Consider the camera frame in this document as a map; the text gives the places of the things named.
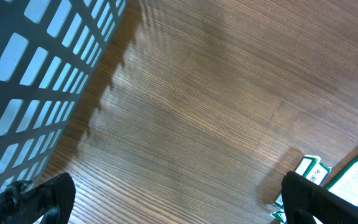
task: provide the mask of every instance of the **wooden floor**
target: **wooden floor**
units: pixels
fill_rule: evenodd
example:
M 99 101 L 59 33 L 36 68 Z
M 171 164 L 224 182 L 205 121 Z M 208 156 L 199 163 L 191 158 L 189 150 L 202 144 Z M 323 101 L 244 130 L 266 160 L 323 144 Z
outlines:
M 129 0 L 44 177 L 72 223 L 270 223 L 302 155 L 358 153 L 358 0 Z

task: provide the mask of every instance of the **wood grain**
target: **wood grain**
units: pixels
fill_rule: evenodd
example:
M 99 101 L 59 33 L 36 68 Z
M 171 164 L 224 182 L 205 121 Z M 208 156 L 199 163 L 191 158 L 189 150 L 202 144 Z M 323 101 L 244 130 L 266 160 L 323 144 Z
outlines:
M 270 223 L 304 154 L 358 153 L 358 1 L 129 0 L 44 173 L 72 223 Z

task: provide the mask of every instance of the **brown wood surface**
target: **brown wood surface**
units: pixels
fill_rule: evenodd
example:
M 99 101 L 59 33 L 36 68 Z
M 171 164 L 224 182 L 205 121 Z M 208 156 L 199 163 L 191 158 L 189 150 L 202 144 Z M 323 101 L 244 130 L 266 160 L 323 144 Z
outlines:
M 358 0 L 129 0 L 44 178 L 72 223 L 270 223 L 304 154 L 358 153 Z

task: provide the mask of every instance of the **gray basket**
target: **gray basket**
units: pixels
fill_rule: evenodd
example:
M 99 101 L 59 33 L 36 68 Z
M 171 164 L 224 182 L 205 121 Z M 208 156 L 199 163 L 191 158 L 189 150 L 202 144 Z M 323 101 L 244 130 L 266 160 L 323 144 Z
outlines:
M 125 6 L 0 0 L 0 193 L 39 180 Z

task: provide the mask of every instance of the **laundry basket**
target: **laundry basket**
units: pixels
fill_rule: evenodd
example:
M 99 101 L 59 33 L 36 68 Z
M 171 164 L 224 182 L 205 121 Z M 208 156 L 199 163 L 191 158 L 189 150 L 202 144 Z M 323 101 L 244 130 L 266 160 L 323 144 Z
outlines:
M 39 180 L 125 6 L 0 0 L 0 193 Z

